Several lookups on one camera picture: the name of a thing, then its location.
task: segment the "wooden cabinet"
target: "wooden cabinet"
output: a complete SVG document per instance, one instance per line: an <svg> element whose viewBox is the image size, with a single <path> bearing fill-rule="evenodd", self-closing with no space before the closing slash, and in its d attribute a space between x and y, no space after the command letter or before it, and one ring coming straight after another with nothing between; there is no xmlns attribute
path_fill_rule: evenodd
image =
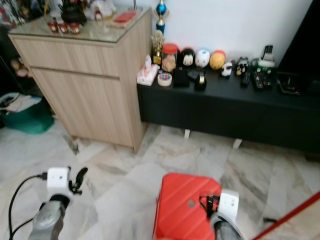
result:
<svg viewBox="0 0 320 240"><path fill-rule="evenodd" d="M81 35L63 38L50 32L52 36L24 34L46 29L32 25L42 22L27 23L9 36L66 130L75 137L124 145L137 152L146 128L140 119L136 81L151 50L151 9L128 31L108 30L123 33L115 42L85 40ZM85 28L94 24L87 23L81 31L89 32Z"/></svg>

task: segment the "red suitcase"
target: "red suitcase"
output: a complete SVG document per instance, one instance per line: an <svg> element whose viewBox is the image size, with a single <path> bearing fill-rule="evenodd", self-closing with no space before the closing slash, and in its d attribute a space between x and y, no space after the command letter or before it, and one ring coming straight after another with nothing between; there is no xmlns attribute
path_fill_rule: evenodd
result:
<svg viewBox="0 0 320 240"><path fill-rule="evenodd" d="M180 173L164 176L157 200L153 239L215 240L215 232L199 197L220 194L221 186L210 177Z"/></svg>

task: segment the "tape roll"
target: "tape roll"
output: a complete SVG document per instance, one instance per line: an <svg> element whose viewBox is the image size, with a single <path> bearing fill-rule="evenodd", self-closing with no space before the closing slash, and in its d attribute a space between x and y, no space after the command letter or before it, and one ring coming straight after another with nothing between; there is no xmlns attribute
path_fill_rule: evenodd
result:
<svg viewBox="0 0 320 240"><path fill-rule="evenodd" d="M158 84L162 87L167 87L171 85L172 76L170 73L160 73L158 75Z"/></svg>

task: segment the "marble floor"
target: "marble floor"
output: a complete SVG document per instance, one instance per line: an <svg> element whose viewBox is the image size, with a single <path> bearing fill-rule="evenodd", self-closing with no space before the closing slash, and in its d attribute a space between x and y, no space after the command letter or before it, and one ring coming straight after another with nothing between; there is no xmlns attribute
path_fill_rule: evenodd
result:
<svg viewBox="0 0 320 240"><path fill-rule="evenodd" d="M0 240L8 237L8 207L19 183L50 167L71 166L71 176L86 166L83 195L66 211L61 240L150 240L156 197L169 172L208 176L240 193L237 225L252 239L320 189L320 162L291 149L150 125L141 148L84 141L80 152L68 144L57 121L46 133L28 135L0 129ZM46 183L28 182L12 209L13 227L32 217L47 200ZM25 240L31 224L15 240Z"/></svg>

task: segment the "trophy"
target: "trophy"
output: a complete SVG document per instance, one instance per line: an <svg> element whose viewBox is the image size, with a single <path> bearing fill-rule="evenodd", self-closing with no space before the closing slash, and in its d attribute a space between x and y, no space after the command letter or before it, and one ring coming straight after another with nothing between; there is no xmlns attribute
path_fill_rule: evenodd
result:
<svg viewBox="0 0 320 240"><path fill-rule="evenodd" d="M156 9L153 11L153 14L156 18L156 29L160 30L162 34L165 32L165 20L169 15L169 10L165 5L165 0L160 0L159 4L156 6Z"/></svg>
<svg viewBox="0 0 320 240"><path fill-rule="evenodd" d="M153 64L161 65L162 46L165 42L162 31L156 30L154 36L151 36L153 43Z"/></svg>

